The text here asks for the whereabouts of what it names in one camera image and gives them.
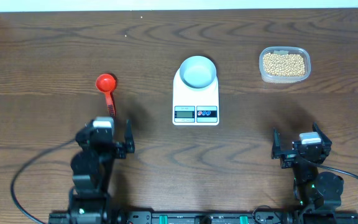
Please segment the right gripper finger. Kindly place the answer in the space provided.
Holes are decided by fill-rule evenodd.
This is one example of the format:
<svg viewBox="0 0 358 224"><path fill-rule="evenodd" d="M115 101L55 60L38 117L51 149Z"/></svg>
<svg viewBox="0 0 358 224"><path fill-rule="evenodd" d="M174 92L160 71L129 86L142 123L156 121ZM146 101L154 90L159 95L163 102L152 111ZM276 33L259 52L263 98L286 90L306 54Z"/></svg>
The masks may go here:
<svg viewBox="0 0 358 224"><path fill-rule="evenodd" d="M316 133L318 133L320 139L321 139L321 142L322 144L324 145L331 145L332 144L332 141L327 137L327 135L325 135L322 130L320 130L319 126L317 125L316 122L313 123L312 125L312 130Z"/></svg>
<svg viewBox="0 0 358 224"><path fill-rule="evenodd" d="M279 159L280 155L281 155L280 133L274 128L271 158Z"/></svg>

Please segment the red plastic measuring scoop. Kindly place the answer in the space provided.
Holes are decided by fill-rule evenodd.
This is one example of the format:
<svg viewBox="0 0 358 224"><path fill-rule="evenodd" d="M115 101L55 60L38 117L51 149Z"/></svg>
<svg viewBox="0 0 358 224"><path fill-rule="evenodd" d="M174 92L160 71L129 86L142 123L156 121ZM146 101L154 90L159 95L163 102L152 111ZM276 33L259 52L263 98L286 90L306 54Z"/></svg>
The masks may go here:
<svg viewBox="0 0 358 224"><path fill-rule="evenodd" d="M112 93L116 89L116 79L108 74L104 73L101 74L97 79L95 83L97 89L102 92L105 96L107 108L109 111L109 115L111 117L115 117L116 115L116 108L114 105L114 97Z"/></svg>

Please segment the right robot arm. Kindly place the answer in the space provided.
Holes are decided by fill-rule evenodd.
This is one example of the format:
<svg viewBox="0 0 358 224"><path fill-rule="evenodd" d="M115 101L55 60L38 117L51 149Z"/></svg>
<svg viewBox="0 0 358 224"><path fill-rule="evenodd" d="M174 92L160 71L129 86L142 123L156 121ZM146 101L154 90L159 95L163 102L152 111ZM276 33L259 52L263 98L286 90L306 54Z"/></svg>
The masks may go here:
<svg viewBox="0 0 358 224"><path fill-rule="evenodd" d="M301 208L283 219L285 223L336 223L335 209L341 205L343 178L332 172L319 172L329 156L332 141L312 125L312 132L301 133L292 148L283 150L280 133L273 130L272 159L280 160L282 169L292 169L293 193Z"/></svg>

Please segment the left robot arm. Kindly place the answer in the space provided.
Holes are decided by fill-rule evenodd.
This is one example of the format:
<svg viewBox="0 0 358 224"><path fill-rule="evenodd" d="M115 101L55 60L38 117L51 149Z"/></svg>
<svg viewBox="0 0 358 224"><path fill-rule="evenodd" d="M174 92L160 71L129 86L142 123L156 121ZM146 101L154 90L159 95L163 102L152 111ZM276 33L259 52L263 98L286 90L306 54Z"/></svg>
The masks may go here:
<svg viewBox="0 0 358 224"><path fill-rule="evenodd" d="M122 218L112 208L108 192L116 159L135 152L131 122L126 121L124 141L114 140L112 117L97 117L78 131L75 141L82 151L71 160L76 191L70 197L69 223L116 223Z"/></svg>

